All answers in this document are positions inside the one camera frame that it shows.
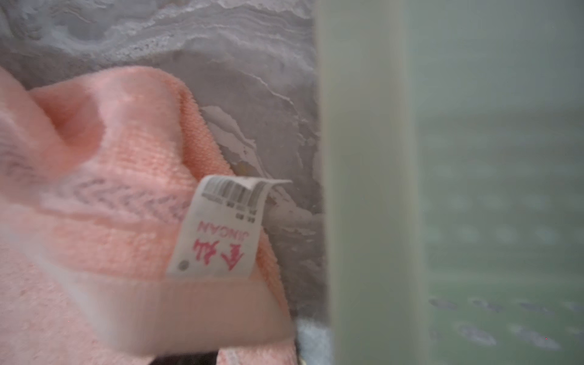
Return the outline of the mint green plastic basket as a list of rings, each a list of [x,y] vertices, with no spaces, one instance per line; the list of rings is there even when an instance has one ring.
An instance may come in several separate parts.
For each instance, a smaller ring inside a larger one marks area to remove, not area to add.
[[[320,1],[337,364],[583,362],[583,3]]]

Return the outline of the pink towel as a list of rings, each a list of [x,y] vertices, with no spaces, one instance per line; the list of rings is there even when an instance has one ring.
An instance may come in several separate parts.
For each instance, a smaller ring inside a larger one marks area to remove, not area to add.
[[[26,90],[1,73],[1,362],[296,364],[262,229],[180,80],[123,67]]]

